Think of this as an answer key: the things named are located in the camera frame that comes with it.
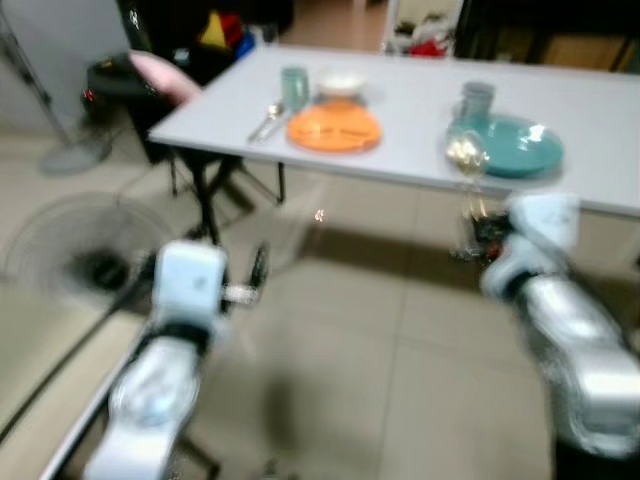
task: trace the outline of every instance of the spoon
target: spoon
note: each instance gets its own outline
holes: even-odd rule
[[[267,118],[265,118],[260,126],[249,135],[247,141],[253,143],[256,141],[264,142],[267,137],[273,133],[273,128],[268,128],[276,123],[276,121],[284,114],[284,104],[282,102],[274,102],[267,107]]]
[[[482,145],[482,139],[473,131],[455,134],[449,138],[445,157],[462,175],[471,180],[471,186],[467,190],[469,214],[477,217],[476,212],[479,212],[479,216],[486,216],[478,184],[489,165],[489,155]]]

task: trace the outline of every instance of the teal plate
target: teal plate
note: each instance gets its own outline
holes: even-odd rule
[[[448,134],[476,132],[489,155],[487,174],[503,178],[540,177],[560,167],[564,148],[544,125],[507,115],[461,118]]]

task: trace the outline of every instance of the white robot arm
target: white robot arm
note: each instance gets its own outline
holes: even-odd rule
[[[259,251],[248,285],[227,286],[222,249],[187,241],[162,249],[150,317],[155,334],[111,390],[107,430],[85,480],[170,478],[176,443],[196,402],[201,360],[224,332],[221,305],[257,300],[265,255]]]
[[[481,287],[517,312],[548,385],[557,441],[613,461],[637,456],[640,362],[618,323],[576,281],[566,261],[577,235],[578,202],[558,195],[524,196],[508,210],[508,215],[473,220],[472,250],[482,257],[479,252],[492,242],[502,245],[497,254],[493,249]]]

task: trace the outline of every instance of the green cup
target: green cup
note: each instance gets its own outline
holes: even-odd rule
[[[289,112],[299,113],[309,103],[309,76],[304,67],[285,67],[281,73],[282,102]]]

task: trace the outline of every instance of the fan guard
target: fan guard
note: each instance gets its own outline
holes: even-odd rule
[[[21,287],[104,307],[141,261],[173,238],[154,212],[110,194],[64,199],[10,242],[4,274]]]

